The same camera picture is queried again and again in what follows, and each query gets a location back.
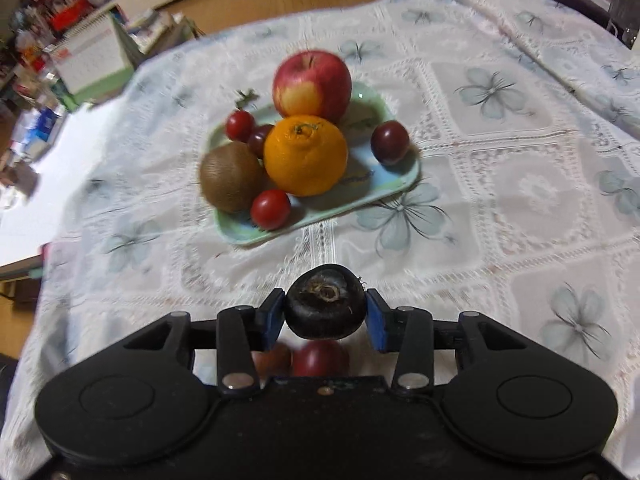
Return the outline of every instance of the kiwi fruit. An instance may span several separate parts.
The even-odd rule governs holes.
[[[264,170],[243,142],[233,141],[214,148],[200,162],[202,195],[225,213],[249,209],[263,185]]]

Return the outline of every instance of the table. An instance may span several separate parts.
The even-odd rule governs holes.
[[[100,161],[111,118],[122,99],[83,105],[69,115],[55,145],[33,167],[39,182],[33,196],[0,212],[0,279],[42,264],[40,247],[56,235],[69,197]]]

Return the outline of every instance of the cherry tomato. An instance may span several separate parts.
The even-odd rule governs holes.
[[[371,151],[383,166],[400,162],[409,150],[409,133],[398,121],[379,124],[371,136]]]
[[[249,139],[246,142],[246,145],[252,151],[252,153],[258,157],[262,158],[264,155],[264,141],[269,135],[269,132],[273,128],[273,124],[261,124],[260,126],[256,126],[254,130],[251,132]]]
[[[231,140],[247,142],[254,126],[254,116],[245,110],[236,110],[226,118],[226,136]]]
[[[335,339],[309,341],[293,352],[296,377],[342,376],[349,371],[349,353]]]
[[[255,369],[262,380],[271,376],[288,376],[291,368],[291,350],[277,342],[268,352],[251,352]]]
[[[251,220],[267,231],[281,228],[291,213],[291,202],[281,189],[268,189],[254,199]]]

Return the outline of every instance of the dark round fruit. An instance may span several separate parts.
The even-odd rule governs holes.
[[[409,150],[409,133],[398,121],[379,124],[371,136],[371,151],[383,166],[400,162]]]
[[[273,124],[261,124],[260,126],[256,126],[251,132],[246,144],[256,157],[262,158],[264,156],[264,140],[272,128]]]
[[[226,118],[226,136],[231,140],[247,142],[254,126],[254,116],[245,110],[236,110]]]
[[[349,372],[349,353],[337,341],[309,341],[293,352],[295,377],[339,377]]]
[[[281,228],[291,213],[289,196],[281,189],[268,189],[255,197],[251,206],[251,220],[267,231]]]
[[[304,339],[340,339],[367,313],[360,280],[346,267],[325,264],[300,276],[287,292],[285,320]]]

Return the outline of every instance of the fruit plate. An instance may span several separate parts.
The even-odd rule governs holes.
[[[273,105],[252,110],[252,115],[256,124],[275,124],[282,118]],[[373,88],[354,82],[351,103],[338,124],[349,145],[347,169],[338,184],[322,195],[290,196],[289,220],[277,231],[264,231],[257,227],[248,211],[228,214],[215,209],[214,219],[220,235],[232,244],[256,244],[409,188],[419,171],[417,152],[413,148],[398,164],[387,167],[382,166],[371,153],[373,129],[393,118]],[[225,125],[220,124],[211,134],[208,148],[212,150],[226,142],[229,140],[225,135]]]

